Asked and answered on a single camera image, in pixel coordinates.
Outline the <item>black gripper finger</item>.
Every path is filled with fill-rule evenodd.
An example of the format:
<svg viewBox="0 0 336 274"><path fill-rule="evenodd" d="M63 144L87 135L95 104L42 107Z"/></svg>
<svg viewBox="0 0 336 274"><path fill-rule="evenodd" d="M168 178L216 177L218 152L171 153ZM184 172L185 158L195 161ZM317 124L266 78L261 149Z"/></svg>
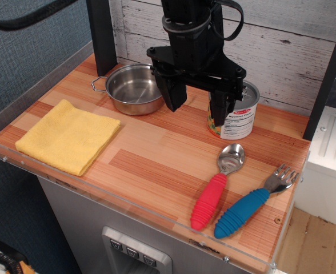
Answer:
<svg viewBox="0 0 336 274"><path fill-rule="evenodd" d="M233 94L223 91L210 93L210 111L215 126L222 126L228 114L233 112Z"/></svg>
<svg viewBox="0 0 336 274"><path fill-rule="evenodd" d="M156 75L155 80L163 100L172 112L180 108L187 100L187 88L184 83Z"/></svg>

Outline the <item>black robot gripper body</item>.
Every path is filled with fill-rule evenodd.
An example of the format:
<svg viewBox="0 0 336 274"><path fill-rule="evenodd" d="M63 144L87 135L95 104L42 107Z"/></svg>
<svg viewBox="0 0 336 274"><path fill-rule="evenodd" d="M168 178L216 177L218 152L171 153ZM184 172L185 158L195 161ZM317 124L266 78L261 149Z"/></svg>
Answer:
<svg viewBox="0 0 336 274"><path fill-rule="evenodd" d="M153 74L173 79L207 92L233 94L243 98L246 70L223 53L223 40L205 27L197 32L169 33L170 45L151 47Z"/></svg>

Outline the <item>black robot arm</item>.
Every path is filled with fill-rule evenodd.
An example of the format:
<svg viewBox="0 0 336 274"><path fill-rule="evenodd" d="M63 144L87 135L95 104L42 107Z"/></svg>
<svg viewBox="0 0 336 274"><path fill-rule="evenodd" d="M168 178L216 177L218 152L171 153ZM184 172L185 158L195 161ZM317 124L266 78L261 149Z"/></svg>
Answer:
<svg viewBox="0 0 336 274"><path fill-rule="evenodd" d="M153 63L151 71L167 107L176 111L185 103L187 86L208 91L216 126L223 125L236 102L243 99L246 77L246 70L223 52L224 42L238 36L244 20L225 37L222 6L243 14L235 1L162 1L162 25L170 44L147 50Z"/></svg>

